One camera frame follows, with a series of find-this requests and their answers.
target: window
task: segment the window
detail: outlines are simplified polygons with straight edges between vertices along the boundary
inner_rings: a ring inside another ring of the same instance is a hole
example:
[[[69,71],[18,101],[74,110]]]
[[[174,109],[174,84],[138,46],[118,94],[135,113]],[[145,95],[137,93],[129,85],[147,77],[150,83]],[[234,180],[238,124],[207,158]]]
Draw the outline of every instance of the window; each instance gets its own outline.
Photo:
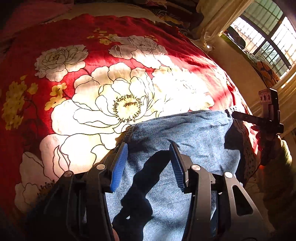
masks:
[[[272,0],[254,0],[231,26],[245,50],[265,59],[280,78],[296,63],[296,32]]]

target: green sleeve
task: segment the green sleeve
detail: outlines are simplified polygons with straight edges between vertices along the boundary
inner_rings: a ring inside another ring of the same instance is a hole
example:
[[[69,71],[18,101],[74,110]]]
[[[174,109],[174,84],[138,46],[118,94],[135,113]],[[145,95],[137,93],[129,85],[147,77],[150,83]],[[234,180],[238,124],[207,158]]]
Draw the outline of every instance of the green sleeve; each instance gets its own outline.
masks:
[[[263,171],[263,202],[275,229],[296,217],[296,173],[287,143]]]

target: wrinkled fabric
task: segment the wrinkled fabric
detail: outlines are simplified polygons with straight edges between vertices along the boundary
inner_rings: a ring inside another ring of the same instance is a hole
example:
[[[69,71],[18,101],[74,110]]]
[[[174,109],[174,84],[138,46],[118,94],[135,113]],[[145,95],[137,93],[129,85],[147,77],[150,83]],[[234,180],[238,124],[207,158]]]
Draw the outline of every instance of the wrinkled fabric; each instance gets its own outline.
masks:
[[[120,186],[113,194],[106,194],[120,241],[182,239],[191,194],[183,194],[177,186],[169,145],[174,141],[181,154],[209,172],[236,173],[242,140],[232,123],[232,117],[224,111],[201,110],[148,120],[130,128],[124,138],[129,154]],[[236,175],[243,181],[243,172]]]

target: bedspread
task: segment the bedspread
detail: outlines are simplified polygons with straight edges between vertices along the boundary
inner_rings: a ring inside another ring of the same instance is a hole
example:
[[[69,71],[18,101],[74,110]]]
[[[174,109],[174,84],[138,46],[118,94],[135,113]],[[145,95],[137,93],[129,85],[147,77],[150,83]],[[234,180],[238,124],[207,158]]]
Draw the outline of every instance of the bedspread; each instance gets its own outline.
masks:
[[[131,124],[236,105],[227,74],[177,28],[81,15],[22,31],[0,65],[0,206],[18,219],[66,170],[88,171]],[[245,178],[257,145],[247,123]]]

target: person's arm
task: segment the person's arm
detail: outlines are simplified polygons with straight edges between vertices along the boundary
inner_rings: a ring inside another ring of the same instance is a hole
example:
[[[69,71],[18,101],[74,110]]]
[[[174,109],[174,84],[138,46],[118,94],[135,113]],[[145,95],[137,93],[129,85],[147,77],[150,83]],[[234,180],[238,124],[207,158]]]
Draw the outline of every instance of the person's arm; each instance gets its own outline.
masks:
[[[260,140],[260,132],[256,137],[262,150],[264,141]],[[296,172],[287,143],[279,136],[273,138],[273,142],[273,159],[263,169],[262,191],[269,221],[275,229],[279,229],[296,218]]]

